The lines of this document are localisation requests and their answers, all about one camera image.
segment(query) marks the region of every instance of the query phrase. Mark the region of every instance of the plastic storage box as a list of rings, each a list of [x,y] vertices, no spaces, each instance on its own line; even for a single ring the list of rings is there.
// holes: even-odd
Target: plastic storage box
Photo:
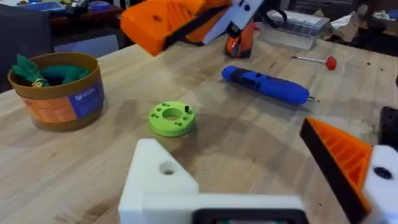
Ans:
[[[277,44],[288,45],[300,49],[310,50],[317,41],[320,33],[329,24],[325,17],[312,16],[292,11],[284,11],[287,24],[283,26],[283,18],[276,11],[268,12],[268,16],[280,28],[273,29],[264,24],[260,38]]]

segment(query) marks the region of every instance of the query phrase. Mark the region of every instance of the blue electric screwdriver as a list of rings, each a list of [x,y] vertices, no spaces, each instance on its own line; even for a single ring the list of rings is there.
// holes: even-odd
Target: blue electric screwdriver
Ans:
[[[224,68],[222,76],[226,80],[286,103],[303,104],[307,101],[319,101],[310,96],[310,92],[299,84],[244,68],[227,66]]]

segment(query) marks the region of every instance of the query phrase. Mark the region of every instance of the white 3d printed part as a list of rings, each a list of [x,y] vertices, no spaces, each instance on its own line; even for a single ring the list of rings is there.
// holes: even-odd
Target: white 3d printed part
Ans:
[[[372,206],[364,224],[398,224],[398,153],[395,149],[373,148],[363,193]]]
[[[304,211],[298,196],[200,194],[198,183],[156,140],[139,140],[119,204],[121,224],[191,224],[201,208]]]

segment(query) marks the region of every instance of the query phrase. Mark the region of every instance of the cardboard container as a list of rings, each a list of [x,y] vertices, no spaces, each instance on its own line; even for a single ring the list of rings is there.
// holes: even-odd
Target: cardboard container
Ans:
[[[87,77],[73,83],[40,88],[29,86],[13,70],[8,73],[10,84],[26,104],[38,127],[69,131],[87,126],[100,116],[104,90],[97,59],[87,54],[61,52],[31,60],[40,70],[54,65],[77,65],[91,71]]]

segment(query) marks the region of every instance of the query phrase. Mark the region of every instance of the green 3d printed ring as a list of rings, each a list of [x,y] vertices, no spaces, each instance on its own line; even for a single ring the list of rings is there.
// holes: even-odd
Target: green 3d printed ring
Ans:
[[[177,137],[187,134],[195,127],[195,112],[180,102],[163,102],[151,109],[148,121],[156,134]]]

